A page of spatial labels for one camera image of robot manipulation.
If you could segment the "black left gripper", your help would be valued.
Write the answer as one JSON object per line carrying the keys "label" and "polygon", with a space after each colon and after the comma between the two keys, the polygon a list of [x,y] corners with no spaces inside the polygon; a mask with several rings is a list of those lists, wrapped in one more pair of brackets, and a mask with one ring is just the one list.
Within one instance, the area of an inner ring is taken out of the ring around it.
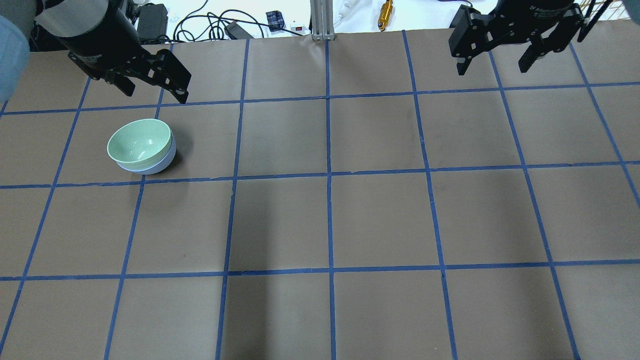
{"label": "black left gripper", "polygon": [[121,10],[105,10],[89,22],[80,34],[55,38],[91,79],[103,79],[132,97],[136,85],[130,78],[137,78],[169,91],[180,104],[188,102],[192,74],[171,50],[161,48],[152,54],[143,48],[137,30]]}

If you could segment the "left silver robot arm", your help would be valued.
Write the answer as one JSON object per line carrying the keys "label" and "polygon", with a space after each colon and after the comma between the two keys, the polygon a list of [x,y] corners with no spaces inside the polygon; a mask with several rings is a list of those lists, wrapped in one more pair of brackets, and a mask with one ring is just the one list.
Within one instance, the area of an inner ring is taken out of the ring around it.
{"label": "left silver robot arm", "polygon": [[34,25],[59,41],[92,80],[103,80],[131,97],[136,78],[163,88],[180,104],[188,100],[190,71],[166,48],[155,54],[146,50],[116,0],[3,0],[0,20],[2,102],[18,89]]}

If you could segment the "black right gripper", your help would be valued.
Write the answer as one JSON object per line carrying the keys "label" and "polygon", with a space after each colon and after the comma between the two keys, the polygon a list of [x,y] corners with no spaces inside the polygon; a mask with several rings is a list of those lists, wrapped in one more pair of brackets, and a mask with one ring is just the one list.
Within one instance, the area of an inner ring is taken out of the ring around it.
{"label": "black right gripper", "polygon": [[461,5],[450,23],[448,45],[458,76],[473,58],[508,44],[529,46],[518,60],[522,74],[550,52],[559,53],[586,37],[586,16],[573,0],[499,0],[488,14]]}

